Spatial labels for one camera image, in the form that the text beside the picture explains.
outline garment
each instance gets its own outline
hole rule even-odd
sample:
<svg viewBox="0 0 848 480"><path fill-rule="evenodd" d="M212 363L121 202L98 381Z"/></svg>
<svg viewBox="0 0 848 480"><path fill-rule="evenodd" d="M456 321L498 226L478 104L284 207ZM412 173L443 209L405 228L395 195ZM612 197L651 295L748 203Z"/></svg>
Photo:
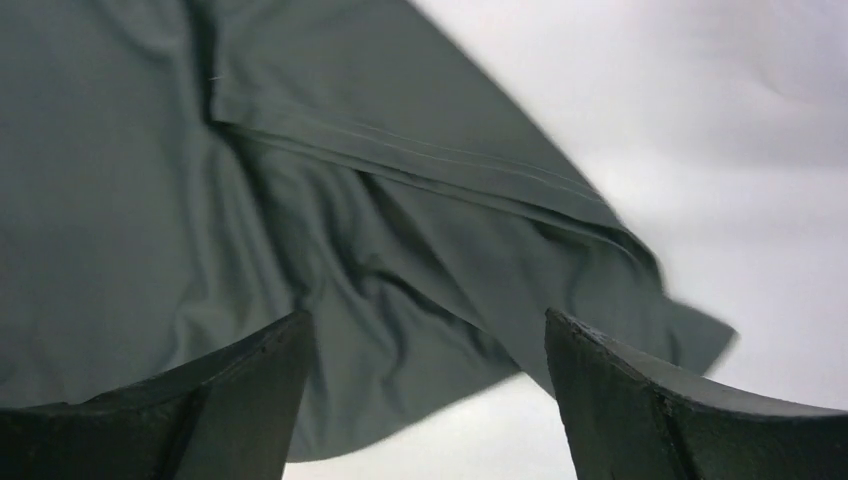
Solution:
<svg viewBox="0 0 848 480"><path fill-rule="evenodd" d="M550 392L549 307L699 373L733 335L408 3L14 0L0 32L4 406L305 309L312 460L519 371Z"/></svg>

